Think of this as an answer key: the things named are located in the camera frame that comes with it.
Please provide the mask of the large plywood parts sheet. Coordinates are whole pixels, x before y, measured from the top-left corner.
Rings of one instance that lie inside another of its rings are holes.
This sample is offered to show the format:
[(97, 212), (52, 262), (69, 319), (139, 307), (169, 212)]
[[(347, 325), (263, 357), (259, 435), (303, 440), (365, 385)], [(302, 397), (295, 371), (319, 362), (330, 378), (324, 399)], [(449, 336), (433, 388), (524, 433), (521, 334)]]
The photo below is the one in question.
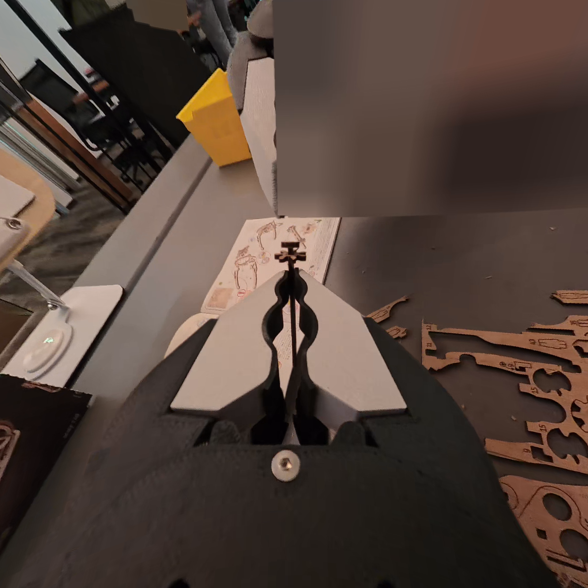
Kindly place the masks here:
[[(434, 334), (472, 336), (494, 346), (542, 353), (548, 361), (518, 359), (481, 352), (447, 352), (438, 356)], [(579, 439), (587, 446), (587, 316), (569, 315), (559, 324), (533, 323), (520, 333), (438, 328), (422, 322), (422, 364), (440, 371), (472, 357), (478, 366), (523, 378), (520, 394), (555, 403), (558, 422), (526, 421), (533, 440), (484, 439), (490, 456), (528, 465), (542, 465), (587, 476), (587, 456), (566, 450), (559, 455), (549, 438)], [(562, 587), (587, 587), (587, 557), (573, 555), (564, 545), (571, 534), (587, 540), (587, 485), (537, 481), (515, 475), (500, 478), (507, 502), (527, 538)]]

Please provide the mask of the black office chair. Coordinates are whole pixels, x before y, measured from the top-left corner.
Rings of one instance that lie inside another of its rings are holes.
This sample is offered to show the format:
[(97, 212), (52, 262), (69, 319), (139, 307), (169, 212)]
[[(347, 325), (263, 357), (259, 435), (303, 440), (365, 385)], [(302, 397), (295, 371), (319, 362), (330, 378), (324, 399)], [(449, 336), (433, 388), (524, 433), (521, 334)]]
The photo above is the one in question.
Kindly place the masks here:
[(120, 130), (91, 101), (76, 103), (77, 91), (41, 60), (19, 78), (27, 92), (50, 107), (75, 131), (81, 142), (100, 152), (121, 173), (121, 180), (144, 188), (140, 172), (151, 179), (141, 156), (127, 143)]

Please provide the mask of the small plywood sheet fragment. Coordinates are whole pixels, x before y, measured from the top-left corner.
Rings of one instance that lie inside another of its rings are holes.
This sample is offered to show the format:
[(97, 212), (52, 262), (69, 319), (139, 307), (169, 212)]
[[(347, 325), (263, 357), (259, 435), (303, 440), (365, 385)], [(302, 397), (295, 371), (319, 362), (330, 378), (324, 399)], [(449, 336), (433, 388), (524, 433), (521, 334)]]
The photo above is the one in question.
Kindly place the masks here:
[[(404, 302), (409, 301), (408, 296), (403, 296), (401, 298), (396, 299), (395, 301), (379, 308), (376, 311), (366, 315), (365, 317), (373, 320), (375, 323), (379, 324), (389, 320), (392, 314), (393, 309)], [(407, 336), (407, 329), (400, 326), (392, 326), (385, 329), (386, 333), (390, 335), (393, 339), (403, 339)]]

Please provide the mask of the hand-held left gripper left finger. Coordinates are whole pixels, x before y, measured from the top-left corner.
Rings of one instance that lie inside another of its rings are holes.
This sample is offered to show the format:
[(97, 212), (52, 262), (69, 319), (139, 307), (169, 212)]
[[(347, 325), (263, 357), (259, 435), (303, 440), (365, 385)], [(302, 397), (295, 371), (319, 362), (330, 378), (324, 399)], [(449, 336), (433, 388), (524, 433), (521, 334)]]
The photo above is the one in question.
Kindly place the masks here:
[(283, 441), (288, 424), (274, 340), (288, 292), (288, 273), (279, 271), (213, 321), (172, 411), (228, 420), (253, 444)]

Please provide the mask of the wooden model shaft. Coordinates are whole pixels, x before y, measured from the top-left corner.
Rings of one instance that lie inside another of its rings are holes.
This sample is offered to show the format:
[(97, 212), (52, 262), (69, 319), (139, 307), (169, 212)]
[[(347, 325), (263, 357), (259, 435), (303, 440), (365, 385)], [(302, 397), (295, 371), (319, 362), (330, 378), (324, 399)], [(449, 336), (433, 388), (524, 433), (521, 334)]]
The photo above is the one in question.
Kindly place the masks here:
[(292, 358), (292, 371), (288, 380), (288, 386), (286, 388), (286, 414), (289, 418), (295, 412), (296, 396), (298, 394), (299, 387), (299, 370), (298, 370), (298, 317), (296, 311), (296, 280), (297, 274), (295, 265), (297, 262), (306, 260), (306, 252), (301, 251), (300, 247), (297, 251), (285, 250), (281, 248), (281, 251), (275, 254), (275, 259), (280, 263), (286, 263), (288, 266), (287, 271), (287, 291), (288, 291), (288, 304), (290, 308), (290, 339), (291, 339), (291, 358)]

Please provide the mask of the black partition panel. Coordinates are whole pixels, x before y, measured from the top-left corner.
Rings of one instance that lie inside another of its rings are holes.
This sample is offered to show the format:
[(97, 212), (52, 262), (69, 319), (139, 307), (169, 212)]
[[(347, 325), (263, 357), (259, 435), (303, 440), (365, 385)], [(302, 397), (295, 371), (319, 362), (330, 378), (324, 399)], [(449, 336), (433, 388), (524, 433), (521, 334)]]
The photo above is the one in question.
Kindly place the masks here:
[(175, 31), (136, 22), (126, 5), (63, 39), (175, 148), (189, 131), (177, 118), (210, 70)]

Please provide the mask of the yellow plastic bin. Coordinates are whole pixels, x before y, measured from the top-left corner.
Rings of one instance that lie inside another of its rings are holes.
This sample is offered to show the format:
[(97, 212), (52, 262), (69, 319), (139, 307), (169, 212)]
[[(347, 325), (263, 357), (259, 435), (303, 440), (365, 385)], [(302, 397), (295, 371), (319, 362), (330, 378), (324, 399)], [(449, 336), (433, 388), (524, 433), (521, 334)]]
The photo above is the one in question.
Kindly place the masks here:
[(176, 118), (217, 166), (252, 159), (224, 70), (214, 71)]

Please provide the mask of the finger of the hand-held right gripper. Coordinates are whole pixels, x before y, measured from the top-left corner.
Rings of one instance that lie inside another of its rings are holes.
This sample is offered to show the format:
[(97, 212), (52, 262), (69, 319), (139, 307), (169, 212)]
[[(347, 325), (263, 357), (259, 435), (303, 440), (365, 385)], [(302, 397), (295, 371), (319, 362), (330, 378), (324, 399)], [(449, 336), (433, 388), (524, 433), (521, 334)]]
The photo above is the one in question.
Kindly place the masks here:
[(275, 67), (266, 57), (247, 64), (240, 120), (261, 189), (277, 216)]

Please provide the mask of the black model kit box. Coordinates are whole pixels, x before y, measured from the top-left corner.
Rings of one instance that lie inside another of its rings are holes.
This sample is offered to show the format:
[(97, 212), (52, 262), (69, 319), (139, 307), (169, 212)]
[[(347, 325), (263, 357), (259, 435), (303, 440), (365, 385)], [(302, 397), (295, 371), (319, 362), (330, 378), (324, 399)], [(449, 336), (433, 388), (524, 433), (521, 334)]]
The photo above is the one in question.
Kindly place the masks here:
[(1, 374), (1, 551), (15, 533), (93, 396)]

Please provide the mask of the printed paper sheet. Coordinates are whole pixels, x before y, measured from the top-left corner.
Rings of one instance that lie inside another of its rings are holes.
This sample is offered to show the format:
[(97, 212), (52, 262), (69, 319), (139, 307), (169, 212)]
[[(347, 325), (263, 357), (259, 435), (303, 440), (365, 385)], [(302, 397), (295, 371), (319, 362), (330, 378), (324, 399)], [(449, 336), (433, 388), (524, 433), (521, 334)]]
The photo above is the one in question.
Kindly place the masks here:
[(1, 218), (18, 217), (34, 200), (30, 190), (1, 176)]

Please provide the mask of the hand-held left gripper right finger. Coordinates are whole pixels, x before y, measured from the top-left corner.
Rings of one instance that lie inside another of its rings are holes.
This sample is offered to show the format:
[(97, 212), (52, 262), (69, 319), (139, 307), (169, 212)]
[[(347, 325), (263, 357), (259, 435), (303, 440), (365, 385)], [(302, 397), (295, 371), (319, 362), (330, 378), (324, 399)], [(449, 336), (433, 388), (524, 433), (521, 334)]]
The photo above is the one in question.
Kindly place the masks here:
[(296, 278), (303, 333), (295, 364), (295, 436), (327, 445), (347, 422), (405, 414), (408, 407), (369, 321), (304, 270)]

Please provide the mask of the instruction booklet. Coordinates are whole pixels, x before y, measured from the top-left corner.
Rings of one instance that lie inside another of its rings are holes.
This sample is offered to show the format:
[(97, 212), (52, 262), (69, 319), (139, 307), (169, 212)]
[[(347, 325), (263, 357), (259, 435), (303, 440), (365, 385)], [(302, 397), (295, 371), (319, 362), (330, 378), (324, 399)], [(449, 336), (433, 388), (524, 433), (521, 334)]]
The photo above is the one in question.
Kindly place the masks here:
[(207, 320), (215, 318), (250, 295), (287, 264), (275, 259), (282, 242), (296, 241), (306, 260), (296, 267), (324, 283), (341, 219), (283, 217), (245, 221), (228, 257), (204, 298), (201, 312), (184, 321), (174, 334), (165, 357)]

